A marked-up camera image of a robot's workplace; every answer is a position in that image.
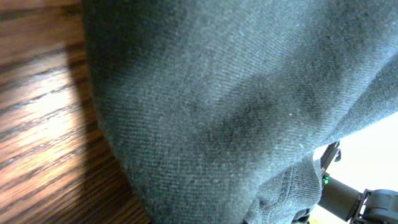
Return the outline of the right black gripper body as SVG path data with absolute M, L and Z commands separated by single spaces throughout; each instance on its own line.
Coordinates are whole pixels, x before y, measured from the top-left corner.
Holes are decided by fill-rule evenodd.
M 325 175 L 330 164 L 332 164 L 333 162 L 339 162 L 340 160 L 341 160 L 340 142 L 337 141 L 329 144 L 326 148 L 326 151 L 321 156 L 322 175 Z

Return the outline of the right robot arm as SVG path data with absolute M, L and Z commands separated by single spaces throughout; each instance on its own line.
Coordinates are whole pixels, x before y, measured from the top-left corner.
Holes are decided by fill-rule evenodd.
M 328 145 L 321 157 L 322 197 L 319 206 L 352 224 L 397 224 L 397 192 L 387 189 L 359 192 L 326 172 L 341 159 L 340 142 Z

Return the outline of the black t-shirt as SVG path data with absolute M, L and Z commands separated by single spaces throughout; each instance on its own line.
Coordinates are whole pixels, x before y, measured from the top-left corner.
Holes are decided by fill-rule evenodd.
M 83 1 L 99 125 L 154 223 L 304 223 L 316 148 L 397 111 L 396 1 Z

